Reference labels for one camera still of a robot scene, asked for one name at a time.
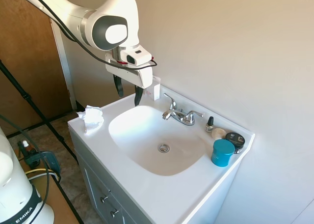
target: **faucet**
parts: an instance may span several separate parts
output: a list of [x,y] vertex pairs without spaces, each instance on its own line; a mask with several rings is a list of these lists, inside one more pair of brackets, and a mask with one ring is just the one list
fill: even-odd
[[200,117],[204,116],[203,114],[196,112],[194,110],[185,113],[183,109],[178,109],[177,103],[172,97],[170,97],[166,93],[164,93],[163,95],[171,99],[171,105],[169,107],[169,110],[162,114],[162,118],[164,120],[168,120],[170,117],[173,117],[175,120],[179,121],[180,123],[183,123],[184,125],[192,126],[195,123],[194,114]]

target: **drain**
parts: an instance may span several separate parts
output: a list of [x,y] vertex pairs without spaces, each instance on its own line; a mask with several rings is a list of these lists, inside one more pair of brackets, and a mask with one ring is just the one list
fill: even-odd
[[169,152],[170,147],[166,144],[162,144],[161,146],[159,146],[158,150],[161,153],[167,153],[167,152]]

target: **cabinet knob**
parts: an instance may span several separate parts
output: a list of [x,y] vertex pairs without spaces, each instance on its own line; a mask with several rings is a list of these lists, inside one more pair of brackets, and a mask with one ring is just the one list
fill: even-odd
[[119,212],[119,210],[115,209],[114,212],[113,211],[110,212],[110,215],[112,216],[112,218],[114,218],[118,212]]
[[100,197],[100,202],[105,203],[106,199],[108,199],[108,196]]

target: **black pole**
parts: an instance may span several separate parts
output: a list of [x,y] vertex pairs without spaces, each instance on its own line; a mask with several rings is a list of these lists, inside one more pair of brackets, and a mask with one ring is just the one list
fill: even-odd
[[35,112],[41,117],[44,123],[48,126],[48,128],[52,131],[55,137],[63,144],[63,146],[67,149],[67,151],[72,155],[72,157],[77,161],[78,159],[73,151],[68,147],[65,143],[64,138],[55,130],[55,128],[50,124],[47,118],[43,115],[43,113],[39,110],[39,108],[34,104],[31,99],[31,96],[21,87],[18,81],[14,78],[14,76],[9,72],[9,70],[5,67],[0,59],[0,70],[3,74],[9,79],[9,81],[14,85],[14,87],[19,91],[21,96],[29,103],[29,105],[35,110]]

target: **tile floor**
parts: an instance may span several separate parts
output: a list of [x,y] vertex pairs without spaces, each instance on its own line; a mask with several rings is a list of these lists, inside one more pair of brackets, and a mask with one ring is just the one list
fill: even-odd
[[[62,135],[67,145],[74,151],[67,122],[78,115],[73,112],[60,119],[52,121],[52,126]],[[52,151],[57,157],[61,167],[61,181],[64,192],[72,202],[78,214],[85,224],[103,224],[98,214],[94,211],[84,184],[79,166],[70,153],[57,140],[46,125],[28,131],[29,136],[37,143],[42,151]],[[17,142],[25,140],[23,135],[17,135],[9,139],[13,149],[17,148]]]

